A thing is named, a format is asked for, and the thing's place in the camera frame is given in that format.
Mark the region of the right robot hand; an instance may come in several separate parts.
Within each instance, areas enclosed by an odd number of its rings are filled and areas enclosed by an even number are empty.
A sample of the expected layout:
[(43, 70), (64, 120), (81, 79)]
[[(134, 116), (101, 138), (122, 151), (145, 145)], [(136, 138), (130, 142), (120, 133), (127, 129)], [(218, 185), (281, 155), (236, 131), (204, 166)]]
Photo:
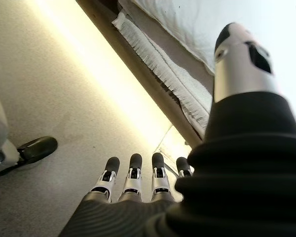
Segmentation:
[(212, 107), (204, 141), (179, 158), (175, 202), (161, 154), (152, 157), (152, 199), (140, 198), (141, 157), (110, 201), (119, 160), (108, 160), (62, 237), (296, 237), (296, 120), (269, 53), (237, 23), (215, 45)]

